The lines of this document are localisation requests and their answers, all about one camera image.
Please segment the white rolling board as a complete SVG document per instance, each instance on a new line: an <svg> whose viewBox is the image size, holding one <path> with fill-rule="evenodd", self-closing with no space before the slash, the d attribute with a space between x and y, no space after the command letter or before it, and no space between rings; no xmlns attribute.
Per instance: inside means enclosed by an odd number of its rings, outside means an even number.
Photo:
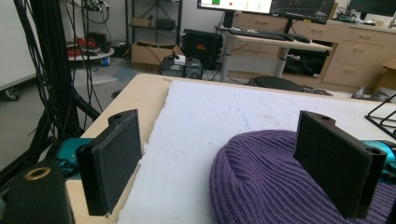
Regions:
<svg viewBox="0 0 396 224"><path fill-rule="evenodd" d="M13 0L0 0L0 93L18 101L16 86L35 77L25 33Z"/></svg>

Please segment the white foam mat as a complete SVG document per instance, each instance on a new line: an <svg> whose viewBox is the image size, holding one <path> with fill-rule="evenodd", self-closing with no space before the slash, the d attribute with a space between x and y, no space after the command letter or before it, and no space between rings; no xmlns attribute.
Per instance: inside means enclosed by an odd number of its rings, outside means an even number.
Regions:
<svg viewBox="0 0 396 224"><path fill-rule="evenodd" d="M360 140L388 138L366 119L369 101L189 81L166 94L117 224L215 224L209 173L219 149L240 133L294 131L304 110Z"/></svg>

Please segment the purple knitted beanie hat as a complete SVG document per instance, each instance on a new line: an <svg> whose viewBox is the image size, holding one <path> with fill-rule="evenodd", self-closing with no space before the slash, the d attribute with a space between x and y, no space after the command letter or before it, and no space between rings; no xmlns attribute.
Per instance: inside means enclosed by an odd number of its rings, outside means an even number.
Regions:
<svg viewBox="0 0 396 224"><path fill-rule="evenodd" d="M217 224L385 224L396 186L379 184L369 214L345 219L293 158L296 133L241 133L219 150L210 176Z"/></svg>

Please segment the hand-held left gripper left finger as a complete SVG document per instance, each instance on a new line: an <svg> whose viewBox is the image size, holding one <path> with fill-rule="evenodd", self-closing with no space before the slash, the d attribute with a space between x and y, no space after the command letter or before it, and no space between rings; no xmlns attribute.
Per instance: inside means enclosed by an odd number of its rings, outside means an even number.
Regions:
<svg viewBox="0 0 396 224"><path fill-rule="evenodd" d="M142 158L138 110L111 116L108 126L76 150L91 216L111 214Z"/></svg>

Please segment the black computer case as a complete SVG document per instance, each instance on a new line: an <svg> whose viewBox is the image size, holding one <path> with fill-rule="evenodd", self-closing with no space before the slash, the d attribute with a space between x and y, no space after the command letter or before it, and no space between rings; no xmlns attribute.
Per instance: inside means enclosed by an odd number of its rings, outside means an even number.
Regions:
<svg viewBox="0 0 396 224"><path fill-rule="evenodd" d="M178 56L165 57L160 66L160 75L201 79L204 68L199 59L187 58L185 64L176 64Z"/></svg>

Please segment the black metal shelf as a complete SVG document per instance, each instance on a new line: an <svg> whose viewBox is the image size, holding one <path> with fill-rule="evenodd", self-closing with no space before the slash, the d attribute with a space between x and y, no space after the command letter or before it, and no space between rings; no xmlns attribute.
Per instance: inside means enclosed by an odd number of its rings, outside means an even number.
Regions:
<svg viewBox="0 0 396 224"><path fill-rule="evenodd" d="M125 0L127 42L180 43L183 0Z"/></svg>

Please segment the light wooden desk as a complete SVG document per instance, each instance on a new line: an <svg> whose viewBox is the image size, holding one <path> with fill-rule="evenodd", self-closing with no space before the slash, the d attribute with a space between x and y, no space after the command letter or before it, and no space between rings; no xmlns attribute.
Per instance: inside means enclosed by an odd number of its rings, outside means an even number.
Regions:
<svg viewBox="0 0 396 224"><path fill-rule="evenodd" d="M234 41L240 43L248 43L248 44L275 46L281 48L281 53L277 61L276 69L274 73L275 77L282 77L290 49L302 49L302 50L322 51L322 52L332 50L331 47L323 46L313 42L303 43L297 40L282 41L282 40L265 39L265 38L258 38L252 36L234 35L231 32L227 32L225 38L225 48L223 51L224 53L223 63L221 67L221 76L220 76L221 82L223 82L228 75L230 58L232 56L232 48Z"/></svg>

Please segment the open cardboard box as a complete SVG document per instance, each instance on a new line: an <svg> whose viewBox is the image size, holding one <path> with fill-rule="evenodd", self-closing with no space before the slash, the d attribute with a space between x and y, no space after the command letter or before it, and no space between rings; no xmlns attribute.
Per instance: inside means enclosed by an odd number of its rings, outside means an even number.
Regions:
<svg viewBox="0 0 396 224"><path fill-rule="evenodd" d="M132 63L159 65L165 57L183 55L179 45L139 41L132 44Z"/></svg>

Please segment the computer monitor with dark screen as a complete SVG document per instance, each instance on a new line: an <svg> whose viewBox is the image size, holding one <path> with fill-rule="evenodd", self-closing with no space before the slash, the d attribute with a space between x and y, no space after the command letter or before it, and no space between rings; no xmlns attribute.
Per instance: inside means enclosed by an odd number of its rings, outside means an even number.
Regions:
<svg viewBox="0 0 396 224"><path fill-rule="evenodd" d="M285 19L325 24L335 0L272 0L270 13Z"/></svg>

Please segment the black keyboard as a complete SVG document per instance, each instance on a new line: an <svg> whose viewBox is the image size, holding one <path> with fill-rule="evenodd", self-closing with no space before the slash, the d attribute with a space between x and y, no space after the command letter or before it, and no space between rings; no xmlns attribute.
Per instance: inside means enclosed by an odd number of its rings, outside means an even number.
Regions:
<svg viewBox="0 0 396 224"><path fill-rule="evenodd" d="M273 40L282 40L282 41L299 41L302 43L310 43L311 40L303 35L292 35L292 34L285 34L280 32L250 32L245 30L230 30L230 34L232 35L242 35L242 36L249 36L249 37L257 37L257 38L264 38L264 39L273 39Z"/></svg>

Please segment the wooden drawer cabinet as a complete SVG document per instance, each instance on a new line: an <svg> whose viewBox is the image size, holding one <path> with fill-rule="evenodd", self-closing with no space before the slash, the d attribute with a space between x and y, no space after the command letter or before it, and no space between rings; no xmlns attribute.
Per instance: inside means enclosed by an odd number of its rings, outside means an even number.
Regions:
<svg viewBox="0 0 396 224"><path fill-rule="evenodd" d="M396 28L340 21L328 21L325 25L296 21L290 32L332 47L330 55L319 66L319 74L283 73L284 78L300 85L333 91L354 91L364 86L371 91L385 72L383 63L396 59ZM228 75L243 79L271 76L279 55L280 49L276 46L236 41Z"/></svg>

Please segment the round white table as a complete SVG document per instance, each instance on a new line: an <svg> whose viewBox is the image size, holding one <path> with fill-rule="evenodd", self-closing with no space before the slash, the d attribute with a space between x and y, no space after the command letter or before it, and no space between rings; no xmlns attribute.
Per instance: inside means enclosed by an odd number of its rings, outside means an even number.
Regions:
<svg viewBox="0 0 396 224"><path fill-rule="evenodd" d="M89 53L89 54L80 54L78 56L70 56L68 58L69 62L72 61L77 61L77 62L81 62L83 60L100 60L100 59L104 59L104 58L108 58L110 56L112 56L115 53L115 50L113 48L109 49L109 52L102 52L101 50L97 51L96 54L93 53Z"/></svg>

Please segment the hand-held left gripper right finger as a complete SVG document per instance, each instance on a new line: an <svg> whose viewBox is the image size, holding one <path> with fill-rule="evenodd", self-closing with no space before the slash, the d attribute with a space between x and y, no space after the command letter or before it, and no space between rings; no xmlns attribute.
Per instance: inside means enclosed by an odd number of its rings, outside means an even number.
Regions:
<svg viewBox="0 0 396 224"><path fill-rule="evenodd" d="M299 116L293 158L322 188L344 218L365 218L387 153L314 112Z"/></svg>

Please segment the black round chair base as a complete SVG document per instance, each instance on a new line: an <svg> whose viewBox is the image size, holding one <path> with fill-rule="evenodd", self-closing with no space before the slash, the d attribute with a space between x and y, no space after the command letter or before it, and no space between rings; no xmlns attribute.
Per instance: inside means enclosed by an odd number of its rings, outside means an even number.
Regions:
<svg viewBox="0 0 396 224"><path fill-rule="evenodd" d="M254 77L250 80L252 86L268 88L268 89L276 89L283 91L297 91L302 92L303 88L287 79L281 77L269 77L269 76L261 76Z"/></svg>

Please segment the computer monitor with white screen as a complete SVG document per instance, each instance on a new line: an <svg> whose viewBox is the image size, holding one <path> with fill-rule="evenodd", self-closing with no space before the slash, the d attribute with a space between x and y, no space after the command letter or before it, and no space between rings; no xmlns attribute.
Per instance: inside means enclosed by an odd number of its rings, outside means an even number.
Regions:
<svg viewBox="0 0 396 224"><path fill-rule="evenodd" d="M268 14L273 0L197 0L200 8Z"/></svg>

